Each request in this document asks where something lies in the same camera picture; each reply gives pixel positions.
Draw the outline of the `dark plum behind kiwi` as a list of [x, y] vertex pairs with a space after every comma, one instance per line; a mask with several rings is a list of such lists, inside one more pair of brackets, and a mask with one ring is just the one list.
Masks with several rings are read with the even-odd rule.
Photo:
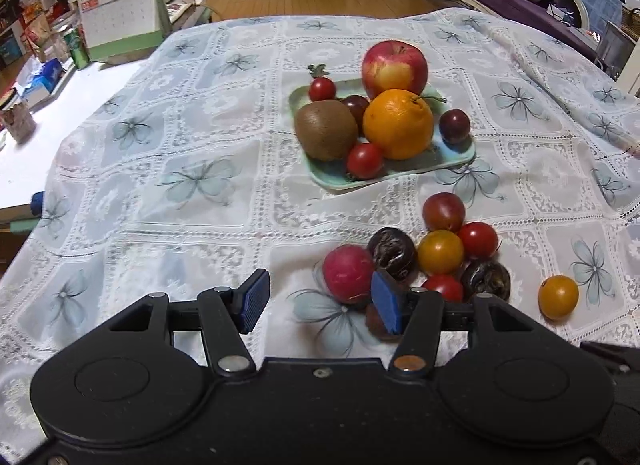
[[352, 117], [356, 120], [359, 136], [364, 136], [362, 127], [363, 116], [370, 104], [369, 100], [364, 96], [352, 94], [341, 99], [341, 102], [348, 107], [349, 112], [352, 113]]

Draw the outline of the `small red strawberry tomato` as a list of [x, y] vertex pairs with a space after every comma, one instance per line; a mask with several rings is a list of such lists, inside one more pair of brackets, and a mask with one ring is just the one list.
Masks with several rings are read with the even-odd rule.
[[310, 64], [307, 66], [309, 75], [312, 78], [308, 89], [308, 96], [311, 102], [334, 100], [336, 97], [336, 87], [329, 77], [329, 71], [324, 64]]

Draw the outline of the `red cherry tomato right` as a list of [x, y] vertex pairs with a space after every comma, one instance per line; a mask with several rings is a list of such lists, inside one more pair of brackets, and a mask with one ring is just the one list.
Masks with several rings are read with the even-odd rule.
[[470, 222], [458, 231], [464, 255], [470, 260], [487, 260], [498, 251], [499, 239], [495, 229], [485, 222]]

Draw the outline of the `red radish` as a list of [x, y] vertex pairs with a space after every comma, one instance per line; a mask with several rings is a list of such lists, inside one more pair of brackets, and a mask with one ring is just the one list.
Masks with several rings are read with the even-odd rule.
[[322, 263], [322, 275], [329, 292], [348, 305], [369, 299], [373, 272], [374, 262], [369, 251], [358, 245], [338, 246]]

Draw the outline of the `patterned paper cup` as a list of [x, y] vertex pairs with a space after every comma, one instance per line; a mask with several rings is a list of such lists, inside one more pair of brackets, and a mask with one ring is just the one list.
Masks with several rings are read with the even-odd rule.
[[35, 133], [37, 124], [28, 106], [23, 102], [1, 107], [1, 121], [17, 144], [26, 143]]

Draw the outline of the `dark red tomato back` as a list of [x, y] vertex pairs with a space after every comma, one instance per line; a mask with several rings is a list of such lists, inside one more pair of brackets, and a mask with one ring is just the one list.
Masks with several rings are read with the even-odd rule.
[[423, 204], [422, 216], [428, 231], [458, 232], [465, 220], [462, 200], [454, 193], [433, 194]]

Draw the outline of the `white lace floral tablecloth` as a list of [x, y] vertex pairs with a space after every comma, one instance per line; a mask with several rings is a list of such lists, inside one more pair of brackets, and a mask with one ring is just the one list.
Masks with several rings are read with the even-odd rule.
[[[292, 93], [311, 64], [355, 84], [386, 39], [417, 46], [430, 87], [468, 114], [476, 154], [344, 194], [310, 179]], [[321, 261], [384, 228], [424, 237], [424, 202], [457, 195], [498, 233], [510, 301], [564, 274], [579, 287], [555, 332], [572, 343], [639, 341], [639, 102], [575, 50], [464, 9], [400, 20], [257, 17], [169, 38], [62, 141], [42, 218], [1, 280], [1, 452], [43, 441], [32, 375], [140, 297], [190, 300], [271, 275], [255, 359], [378, 357], [394, 344], [329, 295]]]

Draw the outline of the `red cherry tomato on plate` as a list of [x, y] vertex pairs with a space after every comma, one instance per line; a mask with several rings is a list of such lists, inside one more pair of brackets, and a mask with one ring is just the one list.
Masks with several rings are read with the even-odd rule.
[[383, 166], [384, 158], [380, 149], [371, 143], [357, 144], [346, 158], [346, 169], [352, 179], [373, 179]]

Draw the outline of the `brown kiwi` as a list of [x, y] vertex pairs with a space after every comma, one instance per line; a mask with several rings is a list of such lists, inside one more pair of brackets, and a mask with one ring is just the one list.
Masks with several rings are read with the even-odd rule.
[[345, 158], [359, 136], [357, 121], [349, 108], [335, 100], [301, 107], [294, 116], [294, 130], [305, 154], [319, 162]]

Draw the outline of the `green drink can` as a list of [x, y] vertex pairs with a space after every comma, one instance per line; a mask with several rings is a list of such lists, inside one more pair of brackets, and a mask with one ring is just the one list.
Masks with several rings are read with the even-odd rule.
[[63, 39], [65, 40], [68, 52], [70, 52], [76, 68], [86, 68], [90, 64], [90, 58], [88, 57], [79, 32], [74, 28], [69, 28], [64, 32]]

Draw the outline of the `orange cherry tomato in pile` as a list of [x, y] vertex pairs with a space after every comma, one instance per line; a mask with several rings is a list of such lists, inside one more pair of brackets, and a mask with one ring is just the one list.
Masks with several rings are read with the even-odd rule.
[[418, 245], [419, 267], [427, 275], [457, 272], [463, 261], [464, 247], [456, 233], [433, 231], [425, 235]]

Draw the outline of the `white green desk calendar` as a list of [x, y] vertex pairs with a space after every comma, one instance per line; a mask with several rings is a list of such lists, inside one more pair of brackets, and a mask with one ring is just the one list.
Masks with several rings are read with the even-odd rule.
[[158, 47], [170, 34], [164, 0], [77, 0], [91, 61]]

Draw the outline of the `lone orange cherry tomato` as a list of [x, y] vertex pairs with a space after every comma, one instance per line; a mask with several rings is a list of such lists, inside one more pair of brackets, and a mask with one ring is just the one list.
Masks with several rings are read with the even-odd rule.
[[579, 299], [577, 283], [566, 275], [552, 275], [538, 289], [538, 307], [544, 317], [552, 321], [567, 318]]

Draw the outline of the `blue tissue box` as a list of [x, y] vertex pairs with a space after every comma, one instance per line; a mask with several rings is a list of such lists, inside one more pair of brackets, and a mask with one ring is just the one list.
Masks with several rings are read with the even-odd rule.
[[57, 58], [40, 62], [31, 56], [18, 73], [14, 87], [29, 108], [48, 99], [63, 75], [63, 65]]

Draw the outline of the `orange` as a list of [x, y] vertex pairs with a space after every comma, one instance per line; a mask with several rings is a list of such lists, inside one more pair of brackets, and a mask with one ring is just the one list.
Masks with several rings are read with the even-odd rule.
[[391, 160], [407, 160], [427, 150], [434, 115], [421, 95], [390, 89], [376, 96], [362, 118], [363, 136]]

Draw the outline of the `light green plate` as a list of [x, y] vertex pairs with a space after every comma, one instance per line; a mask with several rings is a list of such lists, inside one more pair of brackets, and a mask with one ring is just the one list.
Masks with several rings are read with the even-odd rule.
[[311, 181], [322, 186], [326, 191], [344, 193], [399, 176], [458, 168], [473, 162], [476, 146], [472, 136], [460, 144], [449, 145], [442, 139], [439, 132], [439, 118], [442, 113], [450, 109], [447, 99], [432, 84], [426, 85], [422, 98], [430, 107], [435, 121], [432, 145], [426, 151], [407, 160], [386, 160], [382, 173], [371, 180], [352, 180], [352, 177], [347, 174], [344, 162], [318, 162], [303, 154], [303, 161]]

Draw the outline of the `dark plum on plate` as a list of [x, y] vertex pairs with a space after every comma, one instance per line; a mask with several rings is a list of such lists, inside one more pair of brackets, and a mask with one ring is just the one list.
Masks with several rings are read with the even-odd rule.
[[469, 138], [471, 131], [470, 118], [460, 108], [452, 108], [442, 113], [438, 128], [442, 139], [448, 144], [460, 144]]

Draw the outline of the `red cherry tomato centre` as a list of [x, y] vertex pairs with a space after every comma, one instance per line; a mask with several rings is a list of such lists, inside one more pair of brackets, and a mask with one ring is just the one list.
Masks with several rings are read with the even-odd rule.
[[428, 291], [438, 292], [442, 295], [442, 298], [450, 301], [450, 303], [463, 303], [464, 301], [464, 288], [452, 275], [430, 275], [422, 283], [422, 287]]

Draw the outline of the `dark water chestnut right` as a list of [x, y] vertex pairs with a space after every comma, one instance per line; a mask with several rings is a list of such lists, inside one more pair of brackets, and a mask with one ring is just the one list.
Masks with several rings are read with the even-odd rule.
[[463, 270], [460, 283], [464, 301], [478, 293], [489, 293], [506, 301], [511, 295], [510, 273], [495, 260], [472, 261]]

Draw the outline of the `red apple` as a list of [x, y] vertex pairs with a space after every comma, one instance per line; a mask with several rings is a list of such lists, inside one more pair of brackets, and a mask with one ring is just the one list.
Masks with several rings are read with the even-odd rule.
[[427, 60], [412, 44], [399, 40], [378, 42], [363, 57], [361, 80], [370, 100], [390, 89], [421, 94], [428, 81]]

